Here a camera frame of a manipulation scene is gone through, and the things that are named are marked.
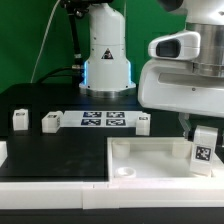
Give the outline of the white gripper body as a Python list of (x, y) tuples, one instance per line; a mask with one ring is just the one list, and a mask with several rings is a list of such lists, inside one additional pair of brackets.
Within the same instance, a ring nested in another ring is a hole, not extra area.
[(141, 71), (144, 108), (224, 118), (224, 79), (195, 75), (188, 62), (149, 60)]

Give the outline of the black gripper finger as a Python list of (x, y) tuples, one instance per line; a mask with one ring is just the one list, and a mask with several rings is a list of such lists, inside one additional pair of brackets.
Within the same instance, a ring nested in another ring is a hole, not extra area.
[(217, 143), (216, 143), (217, 146), (220, 146), (220, 147), (224, 147), (224, 129), (220, 129), (218, 131), (218, 136), (217, 136)]
[(180, 113), (178, 115), (179, 122), (183, 128), (183, 135), (186, 140), (192, 140), (194, 137), (194, 130), (189, 118), (190, 115), (188, 113)]

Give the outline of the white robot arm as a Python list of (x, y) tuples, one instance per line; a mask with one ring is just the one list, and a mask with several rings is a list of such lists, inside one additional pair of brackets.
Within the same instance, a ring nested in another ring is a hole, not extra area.
[(117, 97), (138, 91), (144, 108), (224, 118), (224, 0), (157, 0), (186, 16), (185, 28), (152, 40), (151, 59), (138, 84), (130, 78), (125, 19), (113, 0), (70, 0), (74, 11), (90, 13), (90, 57), (84, 63), (82, 93)]

